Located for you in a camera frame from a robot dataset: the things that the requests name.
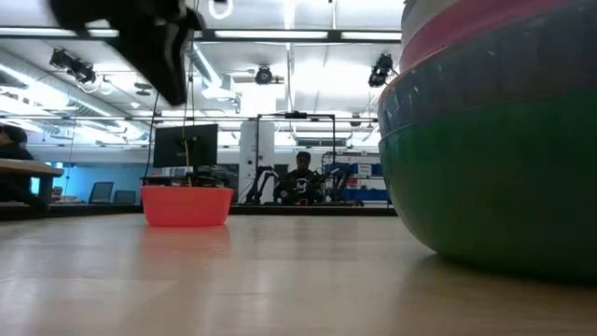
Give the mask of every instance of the red bowl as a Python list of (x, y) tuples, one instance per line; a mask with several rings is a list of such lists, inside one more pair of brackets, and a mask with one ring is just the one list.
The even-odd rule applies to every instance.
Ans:
[(205, 227), (224, 225), (232, 189), (156, 187), (141, 188), (143, 211), (151, 227)]

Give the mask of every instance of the black monitor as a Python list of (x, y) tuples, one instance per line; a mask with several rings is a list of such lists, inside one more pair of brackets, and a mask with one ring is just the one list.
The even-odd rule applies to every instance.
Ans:
[(217, 164), (217, 124), (156, 129), (153, 166), (191, 167)]

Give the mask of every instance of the wire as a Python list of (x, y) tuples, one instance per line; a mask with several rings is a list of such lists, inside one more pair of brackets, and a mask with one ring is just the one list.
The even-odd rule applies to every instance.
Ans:
[(248, 184), (248, 185), (247, 185), (247, 186), (246, 186), (246, 187), (243, 189), (243, 191), (241, 191), (241, 192), (239, 192), (239, 193), (238, 193), (238, 195), (239, 195), (239, 201), (241, 201), (241, 200), (243, 199), (243, 194), (244, 194), (244, 192), (245, 192), (245, 191), (247, 191), (249, 188), (252, 188), (252, 187), (253, 187), (253, 185), (254, 185), (255, 183), (256, 183), (256, 182), (255, 182), (255, 179), (253, 178), (253, 179), (251, 180), (251, 183), (249, 183), (249, 184)]
[(153, 104), (153, 114), (151, 115), (151, 123), (149, 124), (149, 145), (147, 146), (147, 165), (146, 165), (146, 174), (144, 177), (144, 182), (147, 180), (147, 173), (149, 172), (149, 162), (151, 161), (151, 138), (153, 134), (153, 126), (154, 121), (156, 120), (156, 111), (158, 109), (158, 100), (160, 99), (160, 94), (156, 93), (156, 102)]
[[(193, 82), (193, 63), (189, 62), (188, 63), (188, 79), (187, 79), (187, 92), (189, 87), (191, 86), (192, 82)], [(188, 156), (188, 143), (187, 143), (187, 135), (186, 135), (186, 128), (187, 128), (187, 110), (188, 110), (188, 99), (185, 102), (185, 116), (183, 117), (183, 143), (185, 144), (185, 159), (187, 161), (187, 170), (190, 170), (190, 157)], [(192, 182), (192, 178), (191, 176), (188, 177), (188, 186), (189, 187), (193, 187), (193, 182)]]
[(68, 169), (66, 170), (66, 183), (64, 183), (64, 196), (68, 195), (68, 182), (71, 180), (71, 168), (73, 168), (73, 149), (75, 148), (76, 115), (73, 121), (73, 137), (71, 137), (71, 150), (68, 154)]
[(100, 86), (98, 85), (97, 87), (93, 88), (93, 89), (86, 89), (83, 84), (81, 84), (79, 81), (76, 82), (76, 85), (85, 93), (94, 93), (96, 91), (98, 91), (100, 89)]

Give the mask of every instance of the person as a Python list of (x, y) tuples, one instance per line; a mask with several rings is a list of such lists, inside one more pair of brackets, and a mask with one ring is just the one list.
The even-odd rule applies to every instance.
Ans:
[[(27, 133), (23, 129), (0, 125), (0, 159), (32, 161), (34, 157), (25, 148), (26, 144)], [(0, 173), (0, 185), (0, 202), (21, 201), (21, 190), (31, 189), (31, 177)]]
[(300, 151), (297, 154), (297, 169), (284, 175), (280, 180), (276, 194), (282, 198), (284, 204), (314, 203), (323, 201), (321, 186), (310, 185), (313, 172), (311, 153)]

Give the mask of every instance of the chair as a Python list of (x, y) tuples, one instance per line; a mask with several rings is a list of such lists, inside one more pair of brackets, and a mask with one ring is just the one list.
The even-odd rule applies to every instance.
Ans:
[(114, 204), (135, 204), (137, 193), (129, 190), (114, 191)]
[(114, 182), (96, 182), (91, 190), (89, 204), (110, 204)]

